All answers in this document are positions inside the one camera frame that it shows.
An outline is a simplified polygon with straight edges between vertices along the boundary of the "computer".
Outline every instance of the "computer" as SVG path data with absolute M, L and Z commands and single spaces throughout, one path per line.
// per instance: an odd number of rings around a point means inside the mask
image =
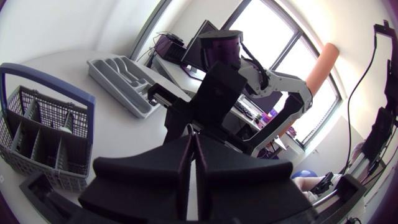
M 205 20 L 195 36 L 189 42 L 187 51 L 181 59 L 181 68 L 192 78 L 203 80 L 206 75 L 206 69 L 203 67 L 201 62 L 200 43 L 198 36 L 213 30 L 218 29 L 210 21 Z
M 192 78 L 203 80 L 206 75 L 206 69 L 203 67 L 201 56 L 200 56 L 200 43 L 198 36 L 204 34 L 205 32 L 218 30 L 210 21 L 205 20 L 203 24 L 198 29 L 195 36 L 191 39 L 188 44 L 187 51 L 183 55 L 181 61 L 181 68 Z M 271 95 L 263 98 L 252 98 L 250 94 L 244 90 L 243 94 L 246 99 L 252 104 L 257 106 L 261 111 L 269 113 L 278 100 L 281 98 L 281 92 L 273 92 Z

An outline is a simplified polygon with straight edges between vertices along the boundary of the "purple object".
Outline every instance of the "purple object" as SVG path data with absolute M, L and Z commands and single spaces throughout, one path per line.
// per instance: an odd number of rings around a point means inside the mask
M 216 30 L 199 35 L 202 52 L 202 63 L 208 70 L 217 61 L 226 65 L 240 65 L 240 43 L 243 33 L 238 30 Z
M 183 46 L 178 45 L 178 43 L 163 34 L 160 35 L 160 38 L 155 45 L 155 50 L 162 59 L 176 64 L 181 63 L 181 58 L 186 51 Z
M 275 109 L 272 109 L 269 113 L 271 114 L 271 116 L 272 116 L 273 118 L 278 114 L 278 112 L 276 112 Z

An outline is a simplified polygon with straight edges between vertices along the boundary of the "white table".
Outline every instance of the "white table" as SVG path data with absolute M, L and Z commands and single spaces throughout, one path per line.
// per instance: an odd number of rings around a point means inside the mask
M 95 178 L 92 162 L 97 157 L 126 157 L 146 152 L 162 145 L 167 132 L 164 127 L 165 108 L 159 108 L 147 119 L 137 119 L 88 75 L 88 65 L 86 64 L 88 59 L 113 56 L 115 55 L 104 52 L 72 50 L 38 57 L 23 63 L 23 65 L 71 83 L 96 97 L 94 144 L 90 173 L 87 178 L 88 184 Z M 180 88 L 158 73 L 143 65 L 138 66 L 172 93 L 186 101 L 190 100 L 189 96 Z M 65 99 L 64 96 L 46 87 L 11 75 L 6 77 L 7 95 L 11 94 L 18 85 L 37 89 L 45 95 L 60 100 Z M 19 189 L 19 185 L 25 177 L 14 172 L 2 159 L 0 159 L 0 174 L 4 177 L 4 182 L 0 184 L 0 190 L 16 218 L 21 223 L 44 223 L 43 218 L 34 210 Z M 196 189 L 195 185 L 191 181 L 191 189 Z M 57 192 L 79 205 L 78 194 L 62 190 Z M 196 192 L 190 191 L 190 197 L 195 198 L 195 194 Z M 195 204 L 188 206 L 188 217 L 190 219 L 197 218 L 195 216 Z

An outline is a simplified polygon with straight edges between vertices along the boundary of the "dishwasher basket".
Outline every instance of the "dishwasher basket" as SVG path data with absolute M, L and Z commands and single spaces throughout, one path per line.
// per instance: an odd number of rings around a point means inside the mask
M 0 66 L 0 156 L 18 173 L 43 172 L 53 187 L 81 192 L 93 145 L 95 97 L 23 65 Z M 43 84 L 87 109 L 19 86 L 6 100 L 5 74 Z

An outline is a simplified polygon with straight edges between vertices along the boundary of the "orange foam roller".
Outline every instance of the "orange foam roller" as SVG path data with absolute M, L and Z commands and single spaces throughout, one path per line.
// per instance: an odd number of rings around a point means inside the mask
M 317 94 L 323 82 L 328 78 L 328 75 L 335 65 L 339 53 L 340 52 L 337 47 L 331 43 L 327 43 L 324 46 L 314 68 L 305 81 L 307 83 L 308 89 L 312 93 L 312 96 Z M 282 136 L 293 123 L 294 121 L 291 122 L 282 132 L 280 132 L 279 136 Z

